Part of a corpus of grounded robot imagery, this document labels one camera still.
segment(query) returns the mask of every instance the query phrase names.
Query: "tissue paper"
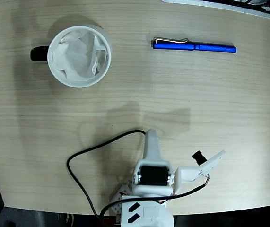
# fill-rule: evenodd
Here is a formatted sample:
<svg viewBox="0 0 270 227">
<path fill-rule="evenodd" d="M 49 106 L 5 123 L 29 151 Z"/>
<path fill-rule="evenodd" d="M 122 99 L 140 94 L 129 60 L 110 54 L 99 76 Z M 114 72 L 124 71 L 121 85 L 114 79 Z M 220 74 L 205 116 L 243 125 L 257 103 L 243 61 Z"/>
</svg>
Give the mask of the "tissue paper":
<svg viewBox="0 0 270 227">
<path fill-rule="evenodd" d="M 102 68 L 106 59 L 103 42 L 90 31 L 67 33 L 52 52 L 54 66 L 65 72 L 67 79 L 86 81 Z"/>
</svg>

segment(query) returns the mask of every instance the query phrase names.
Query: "black cable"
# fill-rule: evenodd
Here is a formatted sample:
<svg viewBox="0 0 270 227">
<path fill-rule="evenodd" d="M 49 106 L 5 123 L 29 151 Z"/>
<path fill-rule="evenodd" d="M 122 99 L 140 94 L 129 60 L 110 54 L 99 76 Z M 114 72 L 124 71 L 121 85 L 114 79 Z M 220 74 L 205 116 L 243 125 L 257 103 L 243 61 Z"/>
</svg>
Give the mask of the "black cable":
<svg viewBox="0 0 270 227">
<path fill-rule="evenodd" d="M 82 186 L 82 184 L 80 183 L 80 181 L 77 179 L 77 177 L 74 175 L 73 171 L 71 170 L 71 168 L 70 168 L 70 162 L 71 162 L 71 160 L 73 158 L 75 158 L 75 157 L 77 157 L 79 155 L 82 155 L 82 154 L 87 153 L 89 151 L 92 151 L 92 150 L 96 150 L 98 148 L 101 148 L 101 147 L 103 147 L 105 145 L 108 145 L 108 144 L 110 144 L 110 143 L 112 143 L 112 142 L 114 142 L 114 141 L 116 141 L 116 140 L 118 140 L 118 139 L 120 139 L 120 138 L 122 138 L 124 136 L 130 135 L 130 134 L 133 134 L 133 133 L 142 133 L 143 135 L 146 134 L 143 130 L 131 130 L 131 131 L 128 131 L 126 133 L 123 133 L 123 134 L 121 134 L 119 136 L 116 136 L 115 138 L 113 138 L 113 139 L 111 139 L 109 141 L 106 141 L 106 142 L 104 142 L 102 144 L 99 144 L 99 145 L 94 146 L 92 148 L 85 149 L 85 150 L 80 151 L 80 152 L 77 152 L 77 153 L 73 154 L 71 157 L 69 157 L 68 160 L 67 160 L 67 163 L 66 164 L 67 164 L 68 172 L 70 173 L 70 175 L 72 176 L 72 178 L 74 179 L 74 181 L 78 184 L 79 188 L 83 191 L 83 193 L 87 197 L 87 200 L 89 202 L 89 205 L 91 206 L 91 209 L 92 209 L 94 215 L 97 218 L 99 218 L 99 216 L 98 216 L 98 214 L 97 214 L 97 212 L 96 212 L 96 210 L 94 208 L 93 202 L 92 202 L 91 198 L 89 197 L 87 191 L 84 189 L 84 187 Z"/>
<path fill-rule="evenodd" d="M 199 190 L 201 190 L 202 188 L 204 188 L 208 183 L 208 179 L 207 181 L 192 189 L 191 191 L 189 192 L 185 192 L 185 193 L 182 193 L 182 194 L 179 194 L 179 195 L 170 195 L 170 196 L 157 196 L 157 197 L 142 197 L 142 198 L 130 198 L 130 199 L 124 199 L 124 200 L 118 200 L 118 201 L 115 201 L 115 202 L 112 202 L 110 204 L 108 204 L 107 206 L 105 206 L 101 212 L 100 212 L 100 215 L 99 215 L 99 218 L 100 218 L 100 221 L 101 221 L 101 224 L 104 226 L 104 227 L 109 227 L 107 224 L 105 224 L 104 222 L 104 215 L 106 213 L 106 211 L 111 207 L 111 206 L 114 206 L 118 203 L 125 203 L 125 202 L 137 202 L 137 201 L 158 201 L 158 200 L 172 200 L 172 199 L 178 199 L 178 198 L 181 198 L 181 197 L 184 197 L 184 196 L 188 196 L 188 195 L 191 195 Z"/>
</svg>

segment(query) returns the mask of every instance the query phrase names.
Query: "robotic claw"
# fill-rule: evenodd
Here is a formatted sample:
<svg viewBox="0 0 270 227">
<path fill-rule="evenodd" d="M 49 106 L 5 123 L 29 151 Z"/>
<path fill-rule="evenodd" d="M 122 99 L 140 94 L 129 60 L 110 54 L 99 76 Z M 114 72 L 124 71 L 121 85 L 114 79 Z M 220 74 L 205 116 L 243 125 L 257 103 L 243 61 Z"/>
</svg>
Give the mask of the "robotic claw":
<svg viewBox="0 0 270 227">
<path fill-rule="evenodd" d="M 199 166 L 179 167 L 174 173 L 170 163 L 162 159 L 156 130 L 151 129 L 146 133 L 143 158 L 136 164 L 132 181 L 123 184 L 111 202 L 178 194 L 182 183 L 193 182 L 200 176 L 207 177 L 207 183 L 209 171 L 217 165 L 224 154 L 225 151 L 221 151 L 207 160 L 198 151 L 192 157 Z M 121 214 L 121 227 L 174 227 L 174 218 L 166 209 L 167 202 L 118 203 L 112 210 L 117 215 Z"/>
</svg>

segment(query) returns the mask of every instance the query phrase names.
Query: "pen clip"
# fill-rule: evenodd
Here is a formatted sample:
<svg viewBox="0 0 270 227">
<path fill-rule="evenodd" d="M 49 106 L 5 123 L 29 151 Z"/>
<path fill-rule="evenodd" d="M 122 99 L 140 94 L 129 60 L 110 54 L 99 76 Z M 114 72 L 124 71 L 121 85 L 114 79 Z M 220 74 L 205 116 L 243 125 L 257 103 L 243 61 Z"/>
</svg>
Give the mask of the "pen clip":
<svg viewBox="0 0 270 227">
<path fill-rule="evenodd" d="M 155 43 L 157 43 L 157 41 L 165 41 L 165 42 L 169 42 L 169 43 L 184 44 L 186 42 L 189 42 L 190 40 L 187 38 L 185 38 L 185 39 L 166 39 L 166 38 L 161 38 L 161 37 L 154 37 L 153 41 Z"/>
</svg>

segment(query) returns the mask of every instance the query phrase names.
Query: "white plastic bracket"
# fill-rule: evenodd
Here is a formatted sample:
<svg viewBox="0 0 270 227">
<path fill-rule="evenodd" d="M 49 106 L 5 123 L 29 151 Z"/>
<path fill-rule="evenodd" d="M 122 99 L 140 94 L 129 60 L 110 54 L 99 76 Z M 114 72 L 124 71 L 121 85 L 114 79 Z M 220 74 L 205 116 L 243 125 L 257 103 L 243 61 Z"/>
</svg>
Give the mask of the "white plastic bracket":
<svg viewBox="0 0 270 227">
<path fill-rule="evenodd" d="M 174 193 L 177 194 L 181 190 L 183 183 L 193 182 L 201 175 L 206 176 L 209 174 L 210 170 L 217 165 L 224 155 L 225 151 L 221 151 L 200 166 L 179 167 L 174 177 Z"/>
</svg>

